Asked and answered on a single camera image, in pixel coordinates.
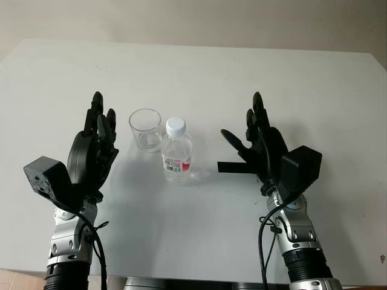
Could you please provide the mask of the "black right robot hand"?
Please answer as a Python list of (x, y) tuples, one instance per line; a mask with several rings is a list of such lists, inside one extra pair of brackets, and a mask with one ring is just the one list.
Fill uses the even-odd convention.
[(246, 139), (251, 143), (250, 147), (245, 147), (230, 131), (221, 129), (221, 135), (236, 149), (244, 162), (219, 161), (218, 172), (251, 173), (263, 184), (276, 184), (280, 176), (281, 158), (288, 153), (288, 149), (280, 131), (270, 125), (259, 92), (254, 93), (253, 107), (246, 113), (246, 123)]

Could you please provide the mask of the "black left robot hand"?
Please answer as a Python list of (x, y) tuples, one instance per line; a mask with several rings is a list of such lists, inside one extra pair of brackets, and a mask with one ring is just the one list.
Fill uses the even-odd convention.
[(102, 202), (100, 188), (105, 183), (119, 150), (116, 139), (116, 114), (103, 113), (103, 96), (97, 91), (87, 110), (84, 129), (73, 141), (67, 161), (70, 180), (80, 193), (96, 203)]

